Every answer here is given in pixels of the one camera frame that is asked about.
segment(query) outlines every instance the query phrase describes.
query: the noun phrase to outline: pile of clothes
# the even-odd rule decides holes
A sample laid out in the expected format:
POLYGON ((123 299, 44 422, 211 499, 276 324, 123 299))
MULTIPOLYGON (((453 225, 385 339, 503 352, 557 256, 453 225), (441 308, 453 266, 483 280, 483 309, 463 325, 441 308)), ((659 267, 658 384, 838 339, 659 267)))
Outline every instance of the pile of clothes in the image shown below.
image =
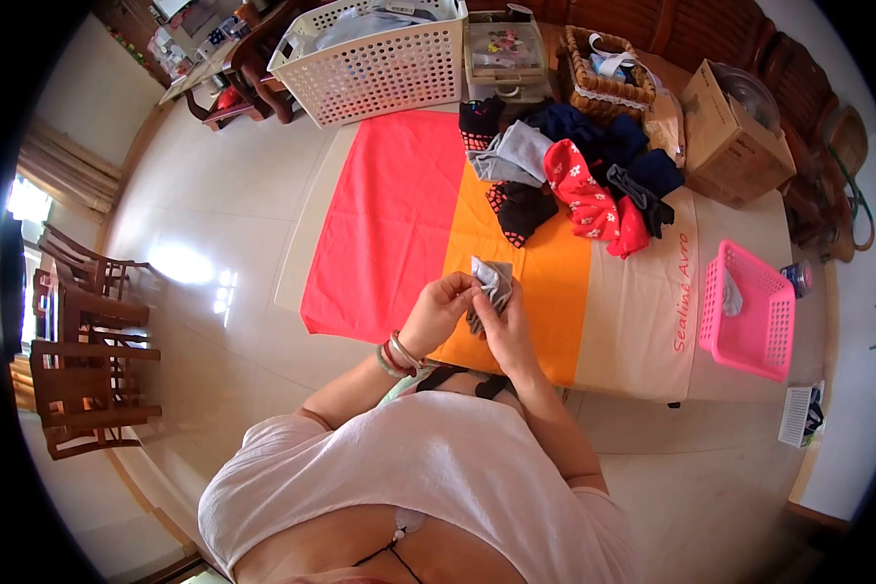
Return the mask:
POLYGON ((623 259, 675 222, 662 197, 685 180, 664 150, 645 151, 649 138, 630 116, 602 128, 548 102, 500 133, 504 106, 498 97, 462 103, 458 127, 477 176, 494 183, 487 198, 514 246, 558 213, 555 197, 570 207, 575 235, 608 241, 623 259))

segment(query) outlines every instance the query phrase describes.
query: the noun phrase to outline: pink plastic basket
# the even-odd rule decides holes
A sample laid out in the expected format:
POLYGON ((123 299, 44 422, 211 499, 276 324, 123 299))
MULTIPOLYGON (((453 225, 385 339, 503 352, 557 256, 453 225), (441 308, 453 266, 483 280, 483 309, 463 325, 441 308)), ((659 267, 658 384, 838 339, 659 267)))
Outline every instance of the pink plastic basket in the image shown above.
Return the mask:
POLYGON ((721 365, 784 381, 791 365, 795 289, 782 274, 729 239, 707 264, 699 344, 721 365), (735 317, 723 314, 724 266, 743 296, 735 317))

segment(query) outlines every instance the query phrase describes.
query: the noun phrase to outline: woman's left hand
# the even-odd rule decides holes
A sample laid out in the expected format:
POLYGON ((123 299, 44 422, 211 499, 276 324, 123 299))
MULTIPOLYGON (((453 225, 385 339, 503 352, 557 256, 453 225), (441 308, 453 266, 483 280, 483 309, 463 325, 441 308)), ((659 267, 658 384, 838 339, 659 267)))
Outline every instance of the woman's left hand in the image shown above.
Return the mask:
POLYGON ((479 293, 480 281, 463 272, 430 282, 399 332, 399 343, 413 357, 422 359, 454 333, 457 321, 479 293))

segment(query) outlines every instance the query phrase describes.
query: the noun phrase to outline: woman's right hand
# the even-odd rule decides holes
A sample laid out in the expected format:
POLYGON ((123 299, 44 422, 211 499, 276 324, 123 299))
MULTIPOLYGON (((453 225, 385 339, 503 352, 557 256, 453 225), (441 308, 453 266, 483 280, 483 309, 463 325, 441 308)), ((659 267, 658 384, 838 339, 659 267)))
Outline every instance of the woman's right hand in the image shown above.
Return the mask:
POLYGON ((529 320, 522 302, 522 284, 513 278, 513 294, 502 316, 497 316, 486 294, 474 297, 474 310, 484 324, 487 344, 502 372, 514 384, 542 374, 529 338, 529 320))

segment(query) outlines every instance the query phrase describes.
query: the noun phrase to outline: small white basket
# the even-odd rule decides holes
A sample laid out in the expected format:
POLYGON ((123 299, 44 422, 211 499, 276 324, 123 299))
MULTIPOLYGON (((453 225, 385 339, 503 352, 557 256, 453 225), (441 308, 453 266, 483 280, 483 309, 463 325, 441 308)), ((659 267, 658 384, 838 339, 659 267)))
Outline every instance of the small white basket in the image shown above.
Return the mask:
POLYGON ((790 387, 785 394, 785 407, 782 410, 782 425, 779 427, 779 442, 797 449, 804 448, 804 425, 808 419, 808 407, 813 391, 824 397, 824 381, 811 387, 790 387))
POLYGON ((394 111, 460 100, 463 0, 429 0, 455 18, 364 36, 303 56, 292 33, 316 36, 349 8, 365 14, 370 0, 339 0, 295 18, 267 71, 284 83, 318 127, 339 126, 394 111))

